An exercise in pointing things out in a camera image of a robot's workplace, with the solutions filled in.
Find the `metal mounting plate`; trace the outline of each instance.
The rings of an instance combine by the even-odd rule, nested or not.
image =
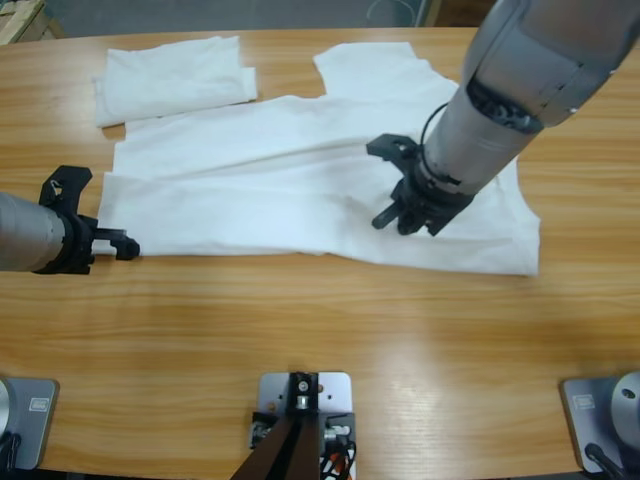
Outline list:
[[[609,426],[611,392],[618,379],[618,377],[574,379],[563,382],[561,386],[576,457],[580,466],[589,473],[602,472],[602,469],[589,460],[584,452],[589,443],[599,445],[616,465],[622,467],[620,450],[614,441],[615,433]]]
[[[289,373],[265,373],[260,379],[258,411],[284,415],[288,383]],[[322,392],[318,395],[321,413],[353,413],[351,377],[348,374],[320,372],[318,383],[322,385]]]
[[[9,392],[6,429],[20,435],[16,468],[36,468],[44,455],[58,384],[53,380],[5,378]]]

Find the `folded white cloth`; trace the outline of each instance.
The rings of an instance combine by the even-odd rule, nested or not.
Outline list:
[[[407,44],[341,45],[316,57],[324,97],[127,123],[105,176],[101,225],[126,228],[143,255],[328,252],[536,274],[539,220],[520,194],[515,162],[435,238],[371,226],[400,173],[368,156],[365,144],[385,132],[415,138],[456,89],[412,55]],[[401,79],[394,58],[404,65]]]
[[[109,49],[104,75],[94,86],[98,127],[243,103],[258,95],[255,69],[242,66],[238,37],[132,52]]]

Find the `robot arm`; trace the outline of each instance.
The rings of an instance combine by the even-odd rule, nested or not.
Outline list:
[[[368,145],[404,173],[373,225],[398,218],[403,235],[436,235],[545,127],[577,112],[639,32],[637,0],[499,0],[426,143],[387,135]]]

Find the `wooden table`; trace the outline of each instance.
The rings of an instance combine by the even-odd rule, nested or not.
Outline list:
[[[0,48],[0,190],[36,200],[60,164],[101,177],[122,129],[93,126],[108,47],[210,34]],[[472,30],[242,33],[262,98],[323,93],[311,57],[411,41],[457,78]],[[365,480],[576,470],[560,380],[640,368],[640,51],[522,155],[542,218],[537,278],[332,256],[99,259],[88,277],[0,274],[0,370],[60,382],[44,467],[228,478],[264,372],[344,370]]]

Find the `label sticker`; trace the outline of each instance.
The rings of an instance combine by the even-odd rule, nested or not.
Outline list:
[[[48,398],[32,398],[29,402],[30,412],[48,412],[49,411],[49,399]]]
[[[577,410],[590,410],[596,408],[596,402],[593,400],[593,395],[574,395],[573,396],[573,406],[576,407]]]

